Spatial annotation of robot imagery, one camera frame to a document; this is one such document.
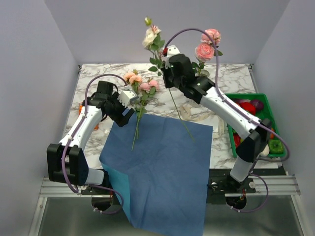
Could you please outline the pink flower bouquet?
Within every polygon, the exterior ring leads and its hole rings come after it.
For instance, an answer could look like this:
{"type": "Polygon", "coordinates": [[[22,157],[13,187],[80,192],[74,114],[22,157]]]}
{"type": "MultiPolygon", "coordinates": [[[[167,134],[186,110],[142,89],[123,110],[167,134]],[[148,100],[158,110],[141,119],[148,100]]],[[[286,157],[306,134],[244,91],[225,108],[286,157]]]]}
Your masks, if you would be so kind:
{"type": "Polygon", "coordinates": [[[138,98],[132,102],[132,107],[136,113],[136,127],[132,141],[132,148],[134,149],[135,141],[139,139],[139,123],[142,116],[147,113],[146,105],[153,99],[159,90],[159,84],[156,80],[148,78],[143,80],[142,76],[136,69],[124,75],[124,80],[131,86],[132,90],[136,93],[138,98]]]}

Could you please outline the single green flower stem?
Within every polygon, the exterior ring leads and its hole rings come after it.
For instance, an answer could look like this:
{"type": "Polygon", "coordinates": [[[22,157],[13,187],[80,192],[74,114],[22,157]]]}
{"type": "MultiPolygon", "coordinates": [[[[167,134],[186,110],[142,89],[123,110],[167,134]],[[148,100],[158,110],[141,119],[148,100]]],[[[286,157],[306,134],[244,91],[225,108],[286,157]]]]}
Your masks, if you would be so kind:
{"type": "Polygon", "coordinates": [[[215,56],[222,56],[222,52],[218,51],[216,54],[215,48],[218,48],[217,44],[212,44],[210,41],[201,41],[201,43],[195,48],[195,58],[197,62],[192,62],[192,68],[196,75],[201,75],[202,70],[205,67],[205,63],[210,61],[215,56]]]}

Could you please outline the small white flower sprig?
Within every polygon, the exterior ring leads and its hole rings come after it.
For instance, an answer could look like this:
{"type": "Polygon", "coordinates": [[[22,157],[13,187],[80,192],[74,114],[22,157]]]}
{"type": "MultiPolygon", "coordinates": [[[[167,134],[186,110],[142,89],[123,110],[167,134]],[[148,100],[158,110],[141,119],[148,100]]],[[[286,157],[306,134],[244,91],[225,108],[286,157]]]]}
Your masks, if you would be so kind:
{"type": "Polygon", "coordinates": [[[162,60],[165,40],[161,39],[161,29],[154,25],[151,17],[146,16],[144,23],[147,29],[142,40],[142,46],[152,54],[149,61],[153,66],[149,68],[149,71],[156,72],[158,76],[162,76],[161,69],[165,67],[165,62],[162,60]]]}

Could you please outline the blue wrapping paper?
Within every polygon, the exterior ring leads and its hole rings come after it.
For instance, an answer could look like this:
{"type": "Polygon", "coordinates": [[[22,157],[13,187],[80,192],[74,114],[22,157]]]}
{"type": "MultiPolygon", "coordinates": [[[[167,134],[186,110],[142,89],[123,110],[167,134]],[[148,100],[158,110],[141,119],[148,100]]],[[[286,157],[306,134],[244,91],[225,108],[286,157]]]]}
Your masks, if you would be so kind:
{"type": "Polygon", "coordinates": [[[155,115],[112,125],[99,159],[133,227],[203,234],[212,133],[209,125],[155,115]]]}

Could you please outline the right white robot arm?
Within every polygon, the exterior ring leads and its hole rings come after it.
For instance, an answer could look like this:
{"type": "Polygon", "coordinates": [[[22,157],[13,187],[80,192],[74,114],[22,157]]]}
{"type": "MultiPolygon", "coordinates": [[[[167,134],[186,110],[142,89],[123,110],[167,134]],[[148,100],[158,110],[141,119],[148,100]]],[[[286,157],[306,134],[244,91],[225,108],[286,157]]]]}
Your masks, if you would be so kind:
{"type": "Polygon", "coordinates": [[[248,113],[216,87],[206,76],[196,76],[191,61],[184,54],[162,58],[165,62],[161,69],[166,88],[175,87],[189,98],[213,111],[230,125],[243,139],[237,147],[237,159],[226,181],[227,189],[233,193],[244,187],[254,161],[266,149],[271,127],[269,119],[260,120],[248,113]]]}

